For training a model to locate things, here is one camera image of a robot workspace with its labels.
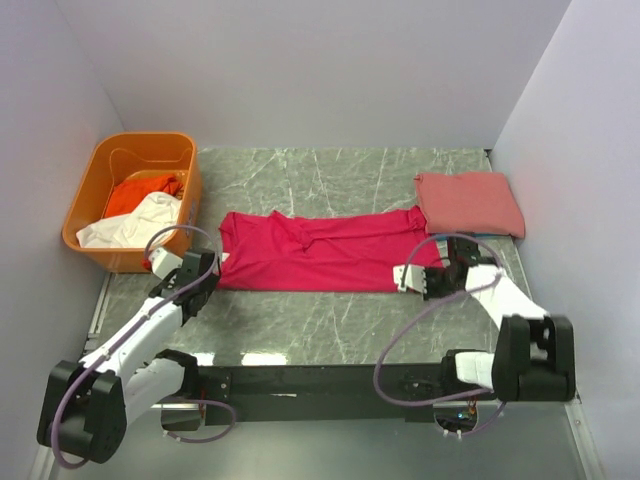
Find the magenta t shirt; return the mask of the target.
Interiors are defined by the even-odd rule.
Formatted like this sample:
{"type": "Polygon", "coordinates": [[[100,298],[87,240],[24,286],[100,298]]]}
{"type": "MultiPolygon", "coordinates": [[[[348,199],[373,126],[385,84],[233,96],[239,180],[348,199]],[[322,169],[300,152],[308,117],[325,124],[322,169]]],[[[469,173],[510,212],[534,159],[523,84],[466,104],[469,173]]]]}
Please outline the magenta t shirt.
{"type": "Polygon", "coordinates": [[[393,268],[428,238],[419,207],[352,217],[230,212],[220,286],[269,292],[390,293],[393,268]]]}

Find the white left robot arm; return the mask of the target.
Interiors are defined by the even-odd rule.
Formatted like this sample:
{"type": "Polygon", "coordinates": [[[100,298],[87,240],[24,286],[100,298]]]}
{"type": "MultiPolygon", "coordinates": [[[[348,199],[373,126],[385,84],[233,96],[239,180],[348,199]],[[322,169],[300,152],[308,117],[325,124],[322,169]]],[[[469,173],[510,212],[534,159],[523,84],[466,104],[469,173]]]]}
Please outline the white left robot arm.
{"type": "Polygon", "coordinates": [[[219,267],[217,253],[188,250],[100,348],[77,362],[59,362],[47,380],[37,442],[57,455],[78,457],[80,464],[102,464],[115,454],[128,426],[154,404],[199,398],[196,357],[161,346],[206,305],[219,267]]]}

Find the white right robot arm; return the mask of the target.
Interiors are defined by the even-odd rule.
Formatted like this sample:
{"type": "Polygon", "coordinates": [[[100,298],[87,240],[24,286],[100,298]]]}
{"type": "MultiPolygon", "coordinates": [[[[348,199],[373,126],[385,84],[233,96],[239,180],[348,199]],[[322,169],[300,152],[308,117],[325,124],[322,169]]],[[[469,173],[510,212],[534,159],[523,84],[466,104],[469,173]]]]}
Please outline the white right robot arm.
{"type": "Polygon", "coordinates": [[[503,402],[568,402],[576,394],[572,323],[533,302],[498,265],[497,256],[470,236],[447,239],[448,264],[422,271],[425,300],[462,292],[474,298],[498,328],[492,353],[449,350],[441,361],[446,393],[484,388],[503,402]]]}

